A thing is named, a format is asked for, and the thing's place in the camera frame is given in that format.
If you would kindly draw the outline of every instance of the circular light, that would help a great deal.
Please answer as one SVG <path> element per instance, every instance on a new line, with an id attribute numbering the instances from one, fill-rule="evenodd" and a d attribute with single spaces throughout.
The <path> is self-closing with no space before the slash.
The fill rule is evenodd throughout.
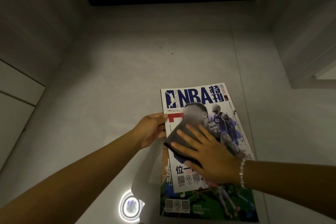
<path id="1" fill-rule="evenodd" d="M 124 193 L 119 204 L 120 218 L 129 223 L 139 222 L 139 216 L 144 206 L 144 202 L 134 197 L 131 190 Z"/>

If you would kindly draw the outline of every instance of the white magazine cover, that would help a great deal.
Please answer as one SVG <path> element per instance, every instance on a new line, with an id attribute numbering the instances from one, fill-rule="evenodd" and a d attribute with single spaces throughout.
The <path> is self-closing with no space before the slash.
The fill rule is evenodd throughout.
<path id="1" fill-rule="evenodd" d="M 168 114 L 167 137 L 184 116 L 199 120 L 218 135 L 218 140 L 231 140 L 231 144 L 247 158 L 254 160 L 253 152 L 239 121 L 236 109 L 224 83 L 161 90 L 163 112 Z M 185 159 L 169 150 L 174 193 L 207 188 L 201 175 L 184 164 Z"/>

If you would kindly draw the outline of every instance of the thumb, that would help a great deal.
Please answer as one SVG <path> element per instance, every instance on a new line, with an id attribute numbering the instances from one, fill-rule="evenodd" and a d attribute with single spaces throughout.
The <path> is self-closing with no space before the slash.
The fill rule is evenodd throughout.
<path id="1" fill-rule="evenodd" d="M 168 114 L 164 114 L 164 115 L 161 115 L 161 116 L 155 118 L 158 125 L 160 125 L 162 123 L 165 123 L 167 119 L 168 119 Z"/>
<path id="2" fill-rule="evenodd" d="M 201 168 L 199 165 L 196 165 L 194 163 L 191 163 L 190 161 L 186 160 L 184 162 L 184 164 L 188 167 L 190 167 L 192 170 L 195 170 L 196 172 L 198 172 L 200 175 L 203 176 L 203 173 L 204 173 L 204 169 Z"/>

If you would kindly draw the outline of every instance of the hand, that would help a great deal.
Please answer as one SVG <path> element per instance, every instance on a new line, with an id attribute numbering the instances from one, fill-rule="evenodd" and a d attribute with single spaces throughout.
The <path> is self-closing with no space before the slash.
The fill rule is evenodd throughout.
<path id="1" fill-rule="evenodd" d="M 197 151 L 174 142 L 172 142 L 171 145 L 183 154 L 197 159 L 203 168 L 188 160 L 185 164 L 202 175 L 204 179 L 218 183 L 239 183 L 241 160 L 234 157 L 224 145 L 217 142 L 210 132 L 202 125 L 199 125 L 199 129 L 206 137 L 192 126 L 186 125 L 186 127 L 196 136 L 199 142 L 183 133 L 181 130 L 177 130 L 177 134 Z"/>
<path id="2" fill-rule="evenodd" d="M 164 123 L 167 119 L 168 114 L 163 114 L 162 112 L 147 115 L 132 129 L 136 138 L 140 140 L 141 149 L 150 146 L 157 138 L 166 137 Z"/>

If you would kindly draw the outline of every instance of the person's right arm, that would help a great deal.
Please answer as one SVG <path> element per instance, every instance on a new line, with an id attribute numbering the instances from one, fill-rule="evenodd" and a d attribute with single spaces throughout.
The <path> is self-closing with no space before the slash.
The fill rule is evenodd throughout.
<path id="1" fill-rule="evenodd" d="M 187 125 L 187 128 L 199 142 L 180 130 L 177 133 L 196 151 L 177 143 L 172 143 L 172 146 L 197 159 L 202 168 L 189 161 L 185 164 L 205 179 L 240 184 L 241 159 L 230 154 L 203 126 L 200 125 L 199 128 L 206 137 L 191 126 Z M 335 166 L 247 160 L 243 179 L 246 187 L 281 197 L 336 219 Z"/>

